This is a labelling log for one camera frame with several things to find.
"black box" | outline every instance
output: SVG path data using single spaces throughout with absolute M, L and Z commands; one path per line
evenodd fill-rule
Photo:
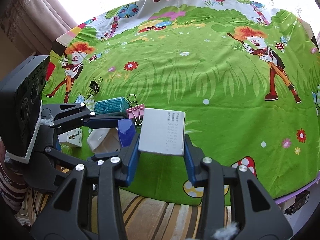
M 309 199 L 309 194 L 309 190 L 302 191 L 300 194 L 296 196 L 294 204 L 291 207 L 287 208 L 284 212 L 288 215 L 292 215 L 293 213 L 297 212 L 298 209 L 300 209 L 305 203 L 307 203 Z

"pink curtain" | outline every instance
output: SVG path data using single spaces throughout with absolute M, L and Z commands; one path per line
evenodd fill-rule
M 76 26 L 58 0 L 12 0 L 0 26 L 25 56 L 49 54 L 52 42 Z

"cartoon tablecloth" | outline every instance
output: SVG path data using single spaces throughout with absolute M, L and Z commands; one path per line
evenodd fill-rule
M 305 26 L 248 0 L 140 0 L 54 42 L 43 102 L 93 109 L 135 94 L 146 107 L 184 111 L 194 145 L 223 165 L 247 165 L 276 198 L 319 171 L 320 55 Z M 83 129 L 70 154 L 85 159 Z M 203 195 L 183 158 L 146 153 L 129 190 L 188 205 Z

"orange hair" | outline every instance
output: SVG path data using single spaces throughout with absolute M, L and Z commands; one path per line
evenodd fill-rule
M 267 38 L 267 35 L 263 31 L 254 30 L 249 26 L 239 26 L 235 28 L 235 39 L 244 41 L 246 38 L 251 36 Z
M 89 43 L 85 42 L 85 41 L 76 41 L 72 44 L 70 44 L 66 50 L 65 50 L 65 54 L 69 55 L 72 54 L 73 52 L 83 52 L 86 54 L 91 54 L 92 52 L 94 52 L 95 48 L 89 46 Z

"product box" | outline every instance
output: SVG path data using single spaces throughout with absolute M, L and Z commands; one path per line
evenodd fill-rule
M 296 195 L 295 203 L 287 208 L 284 212 L 288 215 L 292 215 L 297 212 L 309 199 L 310 191 L 304 190 L 300 194 Z
M 95 154 L 120 151 L 117 128 L 93 129 L 87 143 Z
M 129 101 L 124 97 L 102 100 L 94 103 L 96 114 L 122 113 L 127 116 L 126 109 L 130 107 Z
M 279 204 L 280 209 L 282 212 L 284 212 L 285 210 L 287 210 L 289 207 L 291 207 L 296 201 L 296 196 L 289 198 L 287 201 L 282 202 Z
M 186 113 L 145 108 L 139 151 L 183 156 Z
M 82 129 L 76 128 L 69 132 L 58 135 L 59 143 L 69 147 L 77 148 L 82 146 Z

